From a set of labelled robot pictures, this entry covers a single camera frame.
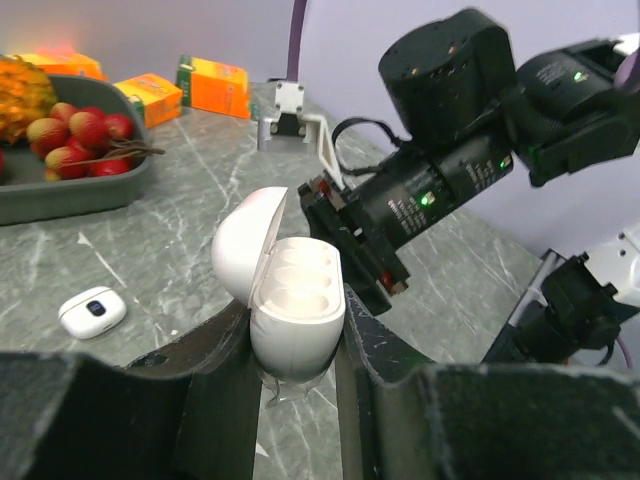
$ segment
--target label on motor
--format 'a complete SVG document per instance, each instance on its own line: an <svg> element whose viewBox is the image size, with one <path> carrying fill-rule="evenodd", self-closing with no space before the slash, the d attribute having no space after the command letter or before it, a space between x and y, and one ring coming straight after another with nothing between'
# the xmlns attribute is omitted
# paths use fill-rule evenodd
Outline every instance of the label on motor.
<svg viewBox="0 0 640 480"><path fill-rule="evenodd" d="M465 171L473 182L476 193L480 193L496 182L496 169L493 163L488 160L484 164L467 163Z"/></svg>
<svg viewBox="0 0 640 480"><path fill-rule="evenodd" d="M427 217L423 208L407 191L398 186L388 192L387 207L396 219L396 225L402 229L385 225L388 230L394 230L393 234L413 238L427 228Z"/></svg>

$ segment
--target metal bracket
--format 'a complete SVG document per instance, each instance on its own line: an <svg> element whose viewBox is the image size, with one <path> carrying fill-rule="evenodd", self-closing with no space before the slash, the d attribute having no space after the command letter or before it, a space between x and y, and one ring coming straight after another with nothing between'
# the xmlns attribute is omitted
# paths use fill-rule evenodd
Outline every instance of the metal bracket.
<svg viewBox="0 0 640 480"><path fill-rule="evenodd" d="M275 105L279 118L258 121L258 151L313 155L335 185L344 189L344 179L336 157L329 125L324 115L304 113L304 87L279 82Z"/></svg>

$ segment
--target marble table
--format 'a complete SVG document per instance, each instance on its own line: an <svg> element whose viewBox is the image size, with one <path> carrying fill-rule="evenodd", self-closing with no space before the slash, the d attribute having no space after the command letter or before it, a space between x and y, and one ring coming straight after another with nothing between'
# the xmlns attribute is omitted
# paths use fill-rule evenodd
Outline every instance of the marble table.
<svg viewBox="0 0 640 480"><path fill-rule="evenodd" d="M263 114L273 113L273 89L254 86ZM281 236L308 234L295 192L319 171L314 158L257 153L255 123L196 110L152 134L167 154L143 199L117 211L0 228L0 349L84 351L125 365L200 324L229 302L211 268L216 226L258 188L290 187ZM352 164L383 158L350 132L341 153ZM465 210L401 256L411 286L381 320L440 362L479 361L539 264ZM123 296L128 316L99 338L73 340L57 310L99 285ZM341 478L332 370L306 399L261 412L254 478Z"/></svg>

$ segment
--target orange box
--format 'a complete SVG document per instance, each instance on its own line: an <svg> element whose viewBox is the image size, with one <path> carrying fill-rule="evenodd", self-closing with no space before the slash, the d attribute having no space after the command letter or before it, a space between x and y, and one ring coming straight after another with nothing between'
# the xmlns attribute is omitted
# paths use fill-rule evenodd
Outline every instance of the orange box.
<svg viewBox="0 0 640 480"><path fill-rule="evenodd" d="M249 76L242 68L182 55L176 85L185 107L251 118Z"/></svg>
<svg viewBox="0 0 640 480"><path fill-rule="evenodd" d="M102 73L99 62L79 53L25 53L11 56L22 57L25 62L33 63L48 74L78 75L96 80L107 80L107 77Z"/></svg>
<svg viewBox="0 0 640 480"><path fill-rule="evenodd" d="M179 117L182 112L182 90L154 73L130 78L114 86L134 105L147 128Z"/></svg>

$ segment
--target gray tray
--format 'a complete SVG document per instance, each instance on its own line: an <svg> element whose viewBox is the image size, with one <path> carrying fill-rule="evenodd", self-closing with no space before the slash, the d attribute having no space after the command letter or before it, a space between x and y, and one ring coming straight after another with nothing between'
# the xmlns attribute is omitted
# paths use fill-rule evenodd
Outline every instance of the gray tray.
<svg viewBox="0 0 640 480"><path fill-rule="evenodd" d="M135 123L134 137L149 142L144 120L113 85L90 78L51 75L61 102L95 106L105 113L122 113ZM152 157L141 158L122 175L45 182L45 165L28 145L0 147L5 169L0 178L0 225L28 223L113 210L142 196L152 177Z"/></svg>

